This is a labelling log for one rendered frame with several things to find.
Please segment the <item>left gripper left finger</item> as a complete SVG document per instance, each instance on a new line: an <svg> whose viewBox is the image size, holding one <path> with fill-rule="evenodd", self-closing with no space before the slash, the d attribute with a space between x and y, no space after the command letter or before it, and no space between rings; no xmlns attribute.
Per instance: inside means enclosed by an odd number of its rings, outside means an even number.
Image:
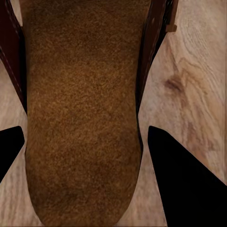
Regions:
<svg viewBox="0 0 227 227"><path fill-rule="evenodd" d="M25 143L20 126L0 131L0 183Z"/></svg>

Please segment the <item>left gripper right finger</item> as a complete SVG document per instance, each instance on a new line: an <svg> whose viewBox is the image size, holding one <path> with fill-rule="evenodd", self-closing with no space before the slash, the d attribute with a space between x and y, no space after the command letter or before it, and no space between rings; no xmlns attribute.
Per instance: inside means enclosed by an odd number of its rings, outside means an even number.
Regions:
<svg viewBox="0 0 227 227"><path fill-rule="evenodd" d="M227 227L227 186L163 129L148 147L168 227Z"/></svg>

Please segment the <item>sandal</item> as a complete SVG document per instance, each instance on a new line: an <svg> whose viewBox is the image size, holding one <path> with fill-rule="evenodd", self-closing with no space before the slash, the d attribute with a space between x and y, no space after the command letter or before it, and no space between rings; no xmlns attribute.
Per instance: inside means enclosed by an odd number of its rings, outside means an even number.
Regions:
<svg viewBox="0 0 227 227"><path fill-rule="evenodd" d="M45 227L113 227L143 155L138 113L179 0L0 0L0 58L27 115L26 180Z"/></svg>

